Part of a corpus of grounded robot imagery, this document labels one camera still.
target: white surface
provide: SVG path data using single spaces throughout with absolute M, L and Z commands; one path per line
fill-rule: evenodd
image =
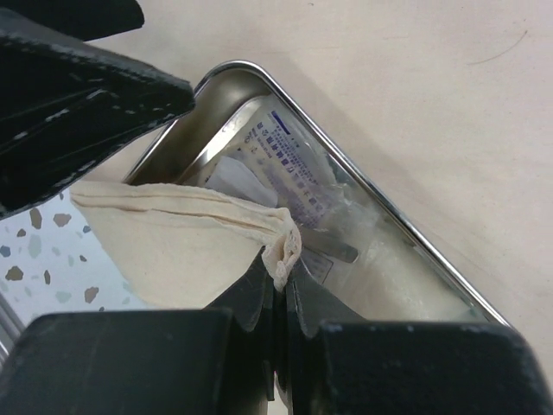
M 139 1 L 145 27 L 98 45 L 194 84 L 264 66 L 553 376 L 553 3 Z M 147 141 L 94 176 L 122 177 Z

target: beige tabletop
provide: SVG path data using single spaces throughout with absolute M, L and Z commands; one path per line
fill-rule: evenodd
M 95 42 L 197 83 L 265 67 L 519 329 L 553 379 L 553 3 L 139 0 Z M 121 178 L 152 135 L 92 173 Z

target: cloth bag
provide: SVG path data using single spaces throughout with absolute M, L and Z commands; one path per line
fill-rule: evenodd
M 302 240 L 287 208 L 174 184 L 81 181 L 73 204 L 133 291 L 163 308 L 202 308 L 262 255 L 282 290 Z

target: beige cloth pouch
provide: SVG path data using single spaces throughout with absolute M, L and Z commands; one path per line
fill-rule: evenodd
M 145 302 L 202 308 L 238 280 L 260 248 L 282 290 L 302 240 L 287 208 L 205 188 L 77 182 L 73 204 Z

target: metal tray rim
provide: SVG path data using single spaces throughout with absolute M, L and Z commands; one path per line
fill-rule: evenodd
M 206 85 L 218 74 L 232 70 L 241 69 L 253 73 L 263 80 L 267 87 L 279 97 L 283 103 L 319 138 L 321 144 L 342 167 L 359 183 L 359 185 L 371 194 L 380 204 L 383 210 L 396 222 L 409 239 L 421 248 L 424 256 L 435 265 L 448 281 L 467 296 L 472 305 L 479 309 L 488 320 L 507 327 L 511 324 L 476 290 L 472 284 L 464 278 L 461 273 L 442 255 L 442 253 L 415 227 L 407 216 L 380 190 L 380 188 L 353 162 L 353 160 L 341 150 L 341 148 L 324 132 L 324 130 L 284 91 L 284 89 L 273 79 L 273 77 L 258 64 L 250 61 L 227 61 L 219 64 L 200 81 L 194 89 L 194 96 L 200 94 Z M 133 176 L 140 170 L 144 162 L 156 151 L 158 145 L 171 132 L 178 120 L 169 124 L 157 137 L 154 143 L 143 153 L 137 163 L 132 167 L 130 173 L 124 178 L 124 182 L 132 180 Z

